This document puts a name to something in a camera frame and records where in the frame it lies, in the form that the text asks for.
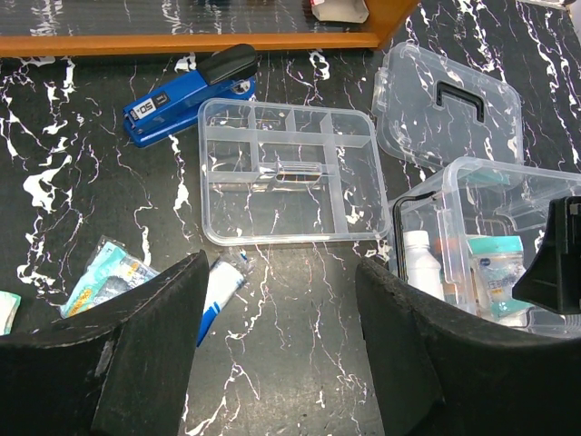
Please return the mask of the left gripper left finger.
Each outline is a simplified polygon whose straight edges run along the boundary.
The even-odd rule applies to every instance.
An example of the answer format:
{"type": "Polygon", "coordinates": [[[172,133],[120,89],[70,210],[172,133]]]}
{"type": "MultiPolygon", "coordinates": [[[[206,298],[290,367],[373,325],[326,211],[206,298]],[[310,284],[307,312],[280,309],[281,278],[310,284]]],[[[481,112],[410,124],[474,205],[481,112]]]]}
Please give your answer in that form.
{"type": "Polygon", "coordinates": [[[193,253],[120,296],[1,340],[4,435],[174,435],[209,279],[193,253]]]}

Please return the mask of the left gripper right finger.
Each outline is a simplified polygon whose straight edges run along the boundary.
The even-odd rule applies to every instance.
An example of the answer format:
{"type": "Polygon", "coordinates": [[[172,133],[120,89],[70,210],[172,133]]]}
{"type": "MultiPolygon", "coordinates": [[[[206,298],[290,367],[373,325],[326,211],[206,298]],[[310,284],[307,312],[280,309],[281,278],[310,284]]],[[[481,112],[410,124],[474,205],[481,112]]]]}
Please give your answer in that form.
{"type": "Polygon", "coordinates": [[[580,432],[579,340],[485,321],[368,259],[355,285],[386,434],[580,432]]]}

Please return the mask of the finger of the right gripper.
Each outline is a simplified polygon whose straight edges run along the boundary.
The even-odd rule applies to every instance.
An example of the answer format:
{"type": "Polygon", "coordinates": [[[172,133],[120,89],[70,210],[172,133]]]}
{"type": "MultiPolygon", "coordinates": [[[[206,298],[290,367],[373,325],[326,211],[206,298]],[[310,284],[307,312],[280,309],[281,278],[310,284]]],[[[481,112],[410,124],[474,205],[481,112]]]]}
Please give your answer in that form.
{"type": "Polygon", "coordinates": [[[580,313],[580,198],[549,202],[539,250],[512,298],[558,314],[580,313]]]}

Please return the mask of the teal header cotton swab bag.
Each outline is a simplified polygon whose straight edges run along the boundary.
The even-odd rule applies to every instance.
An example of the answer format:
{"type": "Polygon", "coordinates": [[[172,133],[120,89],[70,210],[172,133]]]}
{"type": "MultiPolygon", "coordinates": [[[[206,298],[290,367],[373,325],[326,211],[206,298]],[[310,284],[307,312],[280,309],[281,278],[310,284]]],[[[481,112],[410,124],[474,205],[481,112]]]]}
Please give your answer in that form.
{"type": "Polygon", "coordinates": [[[500,322],[531,307],[512,296],[514,285],[526,272],[519,236],[469,238],[468,249],[478,304],[485,317],[500,322]]]}

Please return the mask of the white plastic bottle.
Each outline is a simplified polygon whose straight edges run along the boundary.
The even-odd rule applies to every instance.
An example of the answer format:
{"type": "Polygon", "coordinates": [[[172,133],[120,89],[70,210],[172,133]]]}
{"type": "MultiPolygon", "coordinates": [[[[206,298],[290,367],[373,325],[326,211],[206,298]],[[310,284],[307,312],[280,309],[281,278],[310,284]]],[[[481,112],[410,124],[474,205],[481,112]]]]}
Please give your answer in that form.
{"type": "Polygon", "coordinates": [[[444,301],[441,283],[441,266],[430,251],[429,237],[426,231],[408,231],[403,233],[407,283],[434,298],[444,301]]]}

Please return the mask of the clear medicine kit box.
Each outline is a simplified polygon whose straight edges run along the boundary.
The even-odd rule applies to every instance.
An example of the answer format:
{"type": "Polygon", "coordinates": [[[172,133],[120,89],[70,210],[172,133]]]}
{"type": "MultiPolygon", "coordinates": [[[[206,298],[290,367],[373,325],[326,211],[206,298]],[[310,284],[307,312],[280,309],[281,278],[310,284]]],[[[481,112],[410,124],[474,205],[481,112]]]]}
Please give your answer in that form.
{"type": "Polygon", "coordinates": [[[415,256],[430,253],[428,270],[443,299],[487,321],[557,338],[577,338],[580,317],[514,299],[548,235],[549,204],[580,194],[580,177],[522,164],[460,157],[402,194],[392,213],[398,260],[407,282],[419,278],[415,256]]]}

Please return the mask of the clear teal bandage packet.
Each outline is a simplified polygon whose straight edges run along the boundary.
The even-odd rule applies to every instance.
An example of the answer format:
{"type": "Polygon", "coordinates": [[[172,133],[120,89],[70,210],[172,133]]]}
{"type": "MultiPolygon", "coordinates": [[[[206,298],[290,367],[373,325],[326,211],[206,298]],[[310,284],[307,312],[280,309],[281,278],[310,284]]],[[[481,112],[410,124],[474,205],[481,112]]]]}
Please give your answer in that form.
{"type": "Polygon", "coordinates": [[[66,303],[62,318],[69,318],[149,282],[159,273],[128,253],[123,244],[102,236],[66,303]]]}

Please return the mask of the brown medicine bottle orange cap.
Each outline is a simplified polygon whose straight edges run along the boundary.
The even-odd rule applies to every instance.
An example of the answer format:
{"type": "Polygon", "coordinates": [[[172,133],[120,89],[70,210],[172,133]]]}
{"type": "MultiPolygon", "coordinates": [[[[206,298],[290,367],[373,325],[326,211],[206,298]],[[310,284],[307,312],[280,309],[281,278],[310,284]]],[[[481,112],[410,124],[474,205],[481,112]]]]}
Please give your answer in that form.
{"type": "Polygon", "coordinates": [[[444,299],[446,302],[450,304],[455,304],[457,302],[456,284],[452,281],[451,278],[448,277],[448,273],[446,270],[447,260],[443,251],[442,241],[440,239],[435,240],[433,249],[434,255],[441,265],[440,280],[444,293],[444,299]]]}

